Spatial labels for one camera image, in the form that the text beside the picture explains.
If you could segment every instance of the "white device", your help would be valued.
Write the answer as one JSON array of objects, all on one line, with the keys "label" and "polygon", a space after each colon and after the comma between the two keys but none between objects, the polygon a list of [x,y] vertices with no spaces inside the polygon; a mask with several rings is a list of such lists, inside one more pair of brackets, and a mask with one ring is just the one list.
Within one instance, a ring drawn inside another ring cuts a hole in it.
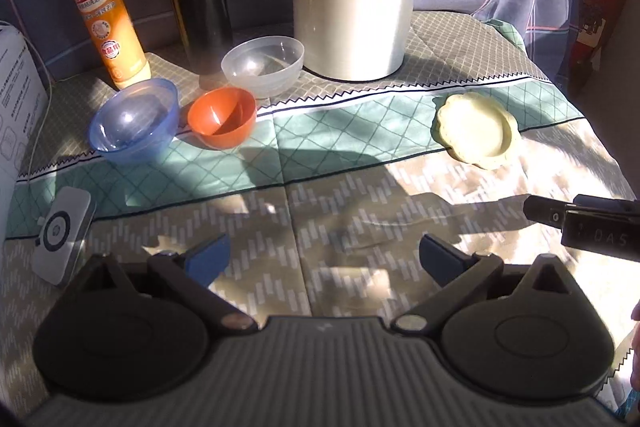
[{"label": "white device", "polygon": [[95,202],[86,190],[60,189],[31,257],[31,269],[38,277],[58,287],[69,282],[94,212]]}]

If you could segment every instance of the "orange bowl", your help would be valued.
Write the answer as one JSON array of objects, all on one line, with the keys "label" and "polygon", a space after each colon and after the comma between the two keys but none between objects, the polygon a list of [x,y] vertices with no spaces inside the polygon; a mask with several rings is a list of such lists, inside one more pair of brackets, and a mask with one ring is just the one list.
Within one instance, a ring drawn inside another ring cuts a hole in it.
[{"label": "orange bowl", "polygon": [[213,149],[233,149],[254,129],[255,112],[255,98],[249,91],[220,87],[193,102],[187,122],[204,145]]}]

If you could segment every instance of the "pink stripe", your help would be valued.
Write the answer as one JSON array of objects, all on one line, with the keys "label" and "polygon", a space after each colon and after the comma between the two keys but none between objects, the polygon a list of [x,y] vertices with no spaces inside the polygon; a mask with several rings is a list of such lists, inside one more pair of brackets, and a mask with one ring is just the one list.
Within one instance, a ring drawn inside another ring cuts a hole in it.
[{"label": "pink stripe", "polygon": [[559,32],[569,29],[569,26],[560,26],[560,27],[552,27],[552,26],[527,26],[527,30],[542,30],[542,31],[551,31],[551,32]]},{"label": "pink stripe", "polygon": [[18,19],[18,24],[20,25],[20,29],[22,30],[22,34],[29,39],[29,35],[27,33],[27,29],[24,27],[24,22],[22,22],[22,17],[20,17],[20,12],[18,12],[18,7],[15,5],[14,0],[9,0],[9,3],[11,3],[11,8],[14,10],[14,15]]},{"label": "pink stripe", "polygon": [[[536,3],[533,3],[533,6],[531,7],[531,16],[529,17],[529,20],[531,22],[533,22],[534,24],[536,23]],[[536,56],[536,39],[534,38],[534,36],[532,36],[529,40],[529,49],[530,49],[530,57],[535,57]]]}]

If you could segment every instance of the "orange label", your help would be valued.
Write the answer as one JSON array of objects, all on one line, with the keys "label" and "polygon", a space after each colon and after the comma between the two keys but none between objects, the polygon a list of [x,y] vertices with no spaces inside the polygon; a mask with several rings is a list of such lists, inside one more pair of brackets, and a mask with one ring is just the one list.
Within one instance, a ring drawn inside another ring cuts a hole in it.
[{"label": "orange label", "polygon": [[122,0],[75,0],[91,40],[113,80],[137,74],[145,53]]}]

